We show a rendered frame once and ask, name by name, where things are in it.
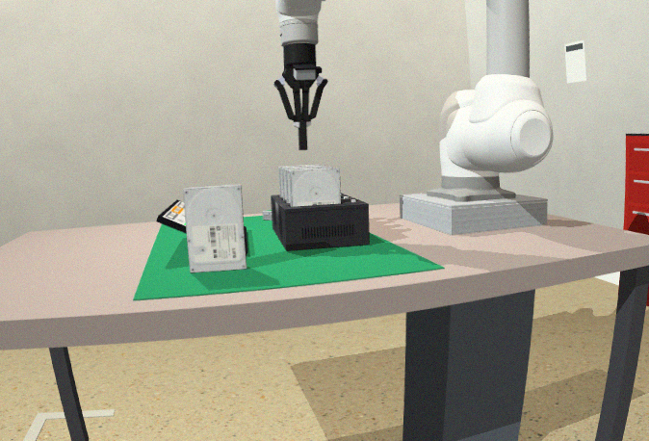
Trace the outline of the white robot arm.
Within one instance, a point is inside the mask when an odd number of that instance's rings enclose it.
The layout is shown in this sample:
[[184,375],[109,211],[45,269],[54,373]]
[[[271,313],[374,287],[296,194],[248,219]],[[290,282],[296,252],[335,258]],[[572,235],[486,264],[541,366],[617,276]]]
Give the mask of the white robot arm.
[[[275,0],[281,46],[318,44],[322,1]],[[456,202],[516,198],[501,189],[499,172],[530,169],[552,147],[552,122],[530,78],[529,0],[486,0],[486,42],[486,76],[475,90],[452,93],[443,106],[441,188],[427,196]]]

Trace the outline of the green mat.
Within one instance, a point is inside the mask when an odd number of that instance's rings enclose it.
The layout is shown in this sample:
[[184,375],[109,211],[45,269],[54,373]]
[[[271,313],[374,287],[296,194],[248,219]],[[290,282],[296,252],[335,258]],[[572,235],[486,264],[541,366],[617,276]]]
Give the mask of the green mat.
[[370,233],[370,244],[286,251],[271,220],[244,217],[247,269],[192,272],[187,234],[161,225],[133,300],[289,288],[445,269]]

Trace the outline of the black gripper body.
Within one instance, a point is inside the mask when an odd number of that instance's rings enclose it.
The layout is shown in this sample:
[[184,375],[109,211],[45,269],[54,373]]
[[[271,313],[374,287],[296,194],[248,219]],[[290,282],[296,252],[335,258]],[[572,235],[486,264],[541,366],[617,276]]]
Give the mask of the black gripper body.
[[296,64],[314,64],[316,66],[316,45],[312,43],[292,43],[283,46],[283,78],[291,89],[294,87],[294,69]]

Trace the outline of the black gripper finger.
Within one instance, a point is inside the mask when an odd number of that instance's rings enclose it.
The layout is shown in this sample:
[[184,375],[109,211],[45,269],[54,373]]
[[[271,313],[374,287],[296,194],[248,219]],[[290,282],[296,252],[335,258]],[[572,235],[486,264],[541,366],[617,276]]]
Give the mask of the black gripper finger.
[[303,121],[302,121],[301,104],[300,104],[299,81],[296,81],[294,77],[294,87],[295,87],[295,89],[293,90],[294,104],[295,104],[295,115],[294,115],[289,98],[284,88],[285,85],[284,80],[285,79],[282,76],[278,80],[275,80],[273,84],[279,91],[288,119],[293,120],[294,126],[299,128],[299,150],[304,150]]
[[304,150],[307,150],[307,127],[311,125],[311,119],[315,118],[319,109],[322,93],[325,85],[327,84],[327,79],[324,79],[320,75],[317,80],[317,89],[315,97],[313,100],[311,112],[309,115],[309,84],[310,80],[304,80],[304,89],[302,90],[302,113],[303,113],[303,138],[304,138]]

